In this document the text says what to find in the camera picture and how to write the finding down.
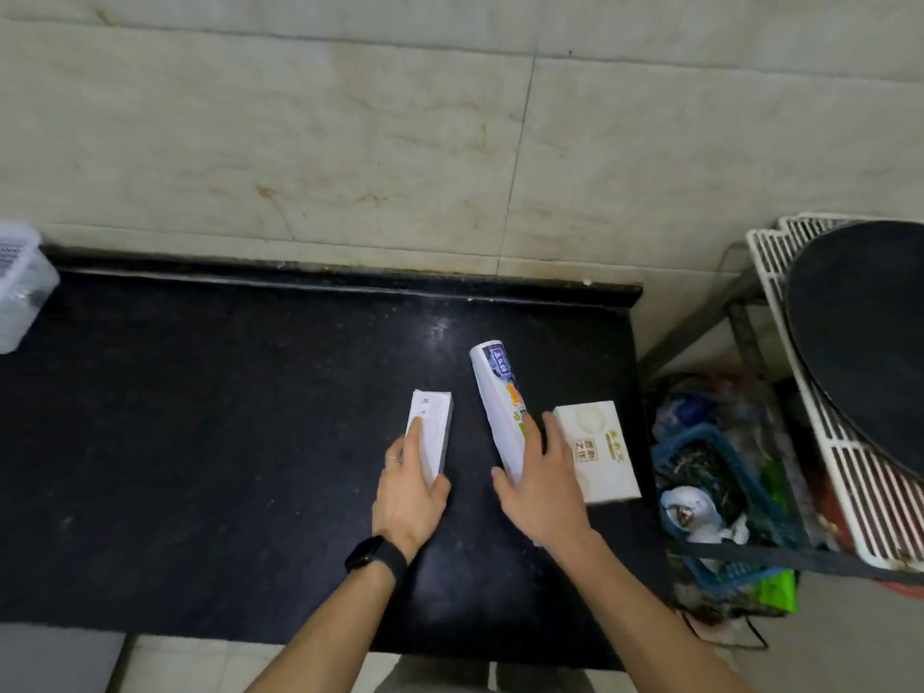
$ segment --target blue basket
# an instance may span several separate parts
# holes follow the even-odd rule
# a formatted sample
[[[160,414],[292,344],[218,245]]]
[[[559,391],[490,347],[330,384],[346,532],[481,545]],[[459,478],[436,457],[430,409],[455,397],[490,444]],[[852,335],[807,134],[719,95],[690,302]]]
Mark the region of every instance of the blue basket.
[[[725,460],[725,464],[728,465],[747,500],[748,517],[761,517],[761,523],[770,527],[770,535],[779,546],[795,547],[797,545],[796,529],[789,515],[779,503],[770,497],[767,490],[751,472],[750,467],[741,460],[731,444],[725,440],[722,431],[714,425],[700,423],[654,445],[652,448],[653,464],[666,471],[671,471],[677,452],[690,442],[698,440],[706,442]],[[661,521],[664,529],[674,537],[687,538],[687,533],[671,522],[663,507],[661,507]],[[715,598],[721,598],[742,586],[774,577],[785,571],[779,567],[768,568],[744,562],[728,562],[718,574],[714,574],[709,567],[695,557],[684,557],[683,560],[693,573],[700,589]]]

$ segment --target pants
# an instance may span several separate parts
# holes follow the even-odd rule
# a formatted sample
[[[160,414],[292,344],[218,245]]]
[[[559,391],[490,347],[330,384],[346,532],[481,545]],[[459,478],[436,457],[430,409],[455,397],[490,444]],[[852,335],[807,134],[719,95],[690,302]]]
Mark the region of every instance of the pants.
[[[488,662],[404,655],[376,693],[398,693],[407,686],[488,688]],[[593,693],[582,669],[497,664],[497,689],[503,693]]]

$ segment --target hand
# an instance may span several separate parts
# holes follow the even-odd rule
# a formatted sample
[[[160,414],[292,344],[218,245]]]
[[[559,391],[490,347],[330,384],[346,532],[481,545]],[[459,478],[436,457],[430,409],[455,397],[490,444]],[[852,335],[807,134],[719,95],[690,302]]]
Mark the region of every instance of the hand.
[[[575,474],[571,448],[551,413],[543,413],[548,448],[542,454],[542,436],[529,414],[524,419],[526,448],[523,477],[514,488],[499,466],[491,469],[501,508],[528,538],[557,559],[570,540],[590,531],[584,496]]]
[[[421,430],[418,417],[411,422],[408,435],[392,442],[385,452],[385,469],[372,504],[372,534],[398,547],[408,564],[433,535],[451,488],[443,474],[436,477],[433,488],[427,488],[421,467]],[[402,454],[403,461],[398,459]]]

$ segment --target black pot lid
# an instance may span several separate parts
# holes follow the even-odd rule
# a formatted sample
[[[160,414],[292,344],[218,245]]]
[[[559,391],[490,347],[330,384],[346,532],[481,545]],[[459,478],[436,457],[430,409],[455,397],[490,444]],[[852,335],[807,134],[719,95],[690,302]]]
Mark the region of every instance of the black pot lid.
[[[924,478],[924,225],[873,220],[818,236],[786,280],[799,356],[841,414]]]

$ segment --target cylindrical package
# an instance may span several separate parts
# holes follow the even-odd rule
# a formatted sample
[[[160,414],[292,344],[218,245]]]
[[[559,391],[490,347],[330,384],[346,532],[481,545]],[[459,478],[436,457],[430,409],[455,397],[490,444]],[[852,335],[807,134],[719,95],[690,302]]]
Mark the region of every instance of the cylindrical package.
[[[491,423],[491,435],[501,454],[507,476],[519,483],[523,476],[523,448],[526,444],[523,415],[526,405],[516,386],[503,343],[489,340],[473,347],[468,356],[475,371],[481,403]]]

